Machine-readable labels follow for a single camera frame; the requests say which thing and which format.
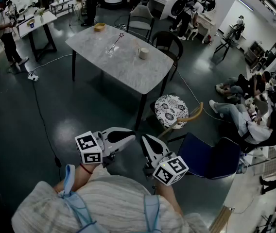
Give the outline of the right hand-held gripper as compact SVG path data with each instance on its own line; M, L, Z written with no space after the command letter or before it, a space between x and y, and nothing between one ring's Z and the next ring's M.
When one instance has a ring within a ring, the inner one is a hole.
M156 179L164 185L172 185L179 181L189 170L181 156L169 152L166 144L151 135L142 135L140 144L147 163L143 172L146 178Z

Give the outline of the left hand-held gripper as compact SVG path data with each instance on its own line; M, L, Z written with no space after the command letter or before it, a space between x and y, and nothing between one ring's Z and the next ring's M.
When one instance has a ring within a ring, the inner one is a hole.
M83 164L107 166L114 161L115 151L122 151L136 138L134 131L122 127L108 128L104 135L100 131L94 133L88 131L75 137L76 147Z

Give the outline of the white ceramic cup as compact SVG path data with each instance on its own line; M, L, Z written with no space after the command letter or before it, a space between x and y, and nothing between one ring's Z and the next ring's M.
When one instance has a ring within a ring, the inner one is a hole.
M142 60L146 60L149 55L149 49L148 48L139 48L138 49L138 57Z

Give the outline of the star-tipped wand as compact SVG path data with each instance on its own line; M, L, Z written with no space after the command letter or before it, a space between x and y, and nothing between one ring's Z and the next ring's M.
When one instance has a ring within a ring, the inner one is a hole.
M122 37L124 37L124 33L120 33L120 34L119 34L118 39L117 39L117 40L115 41L115 43L111 46L111 48L109 49L108 52L111 52L111 51L112 51L112 49L116 46L116 43L117 43Z

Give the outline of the person's right forearm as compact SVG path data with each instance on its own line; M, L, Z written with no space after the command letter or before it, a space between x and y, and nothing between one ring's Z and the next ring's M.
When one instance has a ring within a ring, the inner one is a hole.
M155 194L164 197L173 207L173 209L183 216L183 212L174 194L172 186L166 186L160 181L155 182Z

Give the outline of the black table leg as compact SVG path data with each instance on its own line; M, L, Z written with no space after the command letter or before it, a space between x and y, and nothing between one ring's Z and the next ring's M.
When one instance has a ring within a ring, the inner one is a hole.
M139 103L138 115L137 115L136 123L135 123L135 131L137 131L138 128L139 128L141 118L142 118L142 114L143 114L143 111L144 111L144 106L145 106L145 103L146 103L146 99L147 99L147 94L143 94L141 96L141 100L140 100L140 103Z
M75 81L75 69L76 69L76 51L72 50L72 68L71 68L71 72L72 72L72 81Z
M163 93L165 91L165 87L166 87L166 84L167 84L169 74L170 74L170 72L168 71L168 73L166 74L166 76L164 77L164 79L162 81L162 86L161 86L161 90L160 90L160 94L159 94L160 97L163 95Z

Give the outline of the wooden chair with floral cushion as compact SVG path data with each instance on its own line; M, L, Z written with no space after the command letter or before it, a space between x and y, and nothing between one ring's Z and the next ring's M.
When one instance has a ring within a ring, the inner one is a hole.
M191 112L186 103L177 95L168 94L159 97L150 104L150 109L164 128L158 139L167 133L182 129L188 122L197 119L202 113L204 104L199 103Z

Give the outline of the dark blue chair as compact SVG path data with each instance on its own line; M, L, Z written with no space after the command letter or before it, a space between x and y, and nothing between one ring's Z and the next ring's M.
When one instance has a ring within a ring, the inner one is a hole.
M191 133L185 135L178 151L189 173L209 180L236 173L240 154L240 146L226 137L211 146Z

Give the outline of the black wicker chair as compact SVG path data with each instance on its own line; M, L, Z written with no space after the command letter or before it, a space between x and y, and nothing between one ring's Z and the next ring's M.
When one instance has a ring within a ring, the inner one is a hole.
M178 67L178 61L183 54L183 45L177 36L171 32L159 31L153 35L151 43L173 60L173 66L175 68ZM171 46L173 44L177 46L177 53L171 51Z

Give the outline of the black slim chair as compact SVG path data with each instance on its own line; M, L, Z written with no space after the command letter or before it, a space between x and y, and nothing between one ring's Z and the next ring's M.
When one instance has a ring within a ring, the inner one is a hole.
M219 50L221 50L222 48L225 48L225 52L223 54L223 58L222 60L225 59L229 49L231 48L232 45L232 39L221 39L221 43L220 45L216 48L216 50L214 51L214 54L217 53Z

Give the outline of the grey upholstered chair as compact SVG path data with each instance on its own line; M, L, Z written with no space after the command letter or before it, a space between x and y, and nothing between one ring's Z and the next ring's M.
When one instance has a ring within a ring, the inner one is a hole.
M149 8L145 5L137 5L129 14L126 32L128 33L130 28L145 30L147 31L145 39L149 43L154 23L155 18L152 16Z

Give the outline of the white vanity desk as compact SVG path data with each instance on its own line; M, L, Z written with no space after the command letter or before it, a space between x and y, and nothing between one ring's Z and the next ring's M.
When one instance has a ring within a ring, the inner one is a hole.
M210 17L203 14L198 16L197 23L199 24L198 33L202 36L201 43L203 44L210 35L215 23Z

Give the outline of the white table with black legs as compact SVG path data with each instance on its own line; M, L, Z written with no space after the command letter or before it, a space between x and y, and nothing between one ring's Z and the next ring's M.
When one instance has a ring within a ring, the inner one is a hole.
M28 36L32 53L34 55L35 61L38 62L39 59L45 54L49 52L57 52L56 45L54 43L54 40L52 38L52 34L49 29L49 23L52 23L57 20L57 17L52 14L50 11L44 12L43 15L44 21L40 21L40 16L33 16L28 18L25 22L18 25L18 33L19 37L23 38L25 36ZM33 32L37 29L43 28L45 35L47 37L47 44L42 49L37 49L35 47L35 40L33 36Z

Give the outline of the white vase with plant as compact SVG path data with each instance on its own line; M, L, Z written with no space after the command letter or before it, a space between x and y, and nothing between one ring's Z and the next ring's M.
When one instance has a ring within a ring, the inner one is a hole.
M44 15L44 11L45 11L45 8L38 8L36 10L36 15L40 16L40 21L43 22L44 21L44 18L43 18L43 15Z

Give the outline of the round mirror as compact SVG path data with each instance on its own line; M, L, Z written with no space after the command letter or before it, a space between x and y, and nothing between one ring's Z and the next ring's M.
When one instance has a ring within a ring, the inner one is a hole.
M203 12L210 12L214 10L216 6L216 1L215 0L201 0L201 4L203 6Z

